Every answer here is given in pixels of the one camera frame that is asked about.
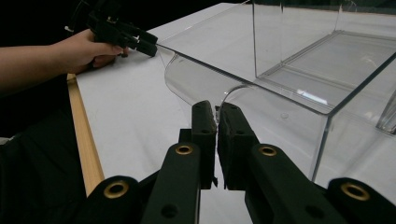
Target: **white table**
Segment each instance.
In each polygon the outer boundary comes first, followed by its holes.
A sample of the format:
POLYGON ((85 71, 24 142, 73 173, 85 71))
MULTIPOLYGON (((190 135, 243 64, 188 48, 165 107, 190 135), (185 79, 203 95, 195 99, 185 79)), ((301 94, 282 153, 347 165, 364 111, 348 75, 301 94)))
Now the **white table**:
MULTIPOLYGON (((168 36, 216 15, 233 4, 218 4, 149 32, 168 36)), ((78 86, 105 178, 126 175, 141 181, 158 171, 179 130, 190 128, 177 96, 165 85, 161 54, 153 58, 132 51, 108 67, 81 74, 78 86)), ((219 187, 201 190, 200 223, 251 223, 243 191, 219 187)))

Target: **transparent acrylic container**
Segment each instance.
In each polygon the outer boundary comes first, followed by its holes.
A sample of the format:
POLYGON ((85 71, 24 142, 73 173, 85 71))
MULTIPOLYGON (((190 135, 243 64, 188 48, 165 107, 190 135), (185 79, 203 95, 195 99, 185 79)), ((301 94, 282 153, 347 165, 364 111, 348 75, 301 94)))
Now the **transparent acrylic container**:
POLYGON ((187 111, 240 106, 322 187, 352 177, 396 203, 396 9, 290 2, 247 1, 165 39, 167 86, 187 111))

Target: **clear plastic box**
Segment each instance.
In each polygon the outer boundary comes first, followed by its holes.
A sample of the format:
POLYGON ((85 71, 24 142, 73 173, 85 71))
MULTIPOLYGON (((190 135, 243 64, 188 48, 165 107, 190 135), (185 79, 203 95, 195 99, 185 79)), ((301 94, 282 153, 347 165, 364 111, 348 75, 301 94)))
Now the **clear plastic box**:
POLYGON ((187 112, 240 106, 315 183, 352 177, 396 203, 396 8, 289 2, 246 1, 160 42, 166 84, 187 112))

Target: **human hand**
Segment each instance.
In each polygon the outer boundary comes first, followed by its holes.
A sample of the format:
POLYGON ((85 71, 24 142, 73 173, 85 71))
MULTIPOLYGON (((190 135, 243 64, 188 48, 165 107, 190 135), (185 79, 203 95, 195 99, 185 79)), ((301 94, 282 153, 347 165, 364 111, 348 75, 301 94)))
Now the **human hand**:
POLYGON ((80 74, 91 67, 104 67, 114 62, 117 55, 129 53, 128 48, 94 42, 94 33, 90 29, 72 35, 53 47, 62 54, 60 64, 72 74, 80 74))

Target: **person's arm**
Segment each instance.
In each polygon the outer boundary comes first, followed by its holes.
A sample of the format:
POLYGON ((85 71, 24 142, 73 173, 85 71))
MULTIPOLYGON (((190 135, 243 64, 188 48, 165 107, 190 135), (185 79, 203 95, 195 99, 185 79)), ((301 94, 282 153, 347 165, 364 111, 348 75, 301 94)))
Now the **person's arm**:
POLYGON ((22 91, 66 73, 78 74, 114 61, 125 51, 107 43, 95 43, 90 30, 49 46, 0 48, 0 97, 22 91))

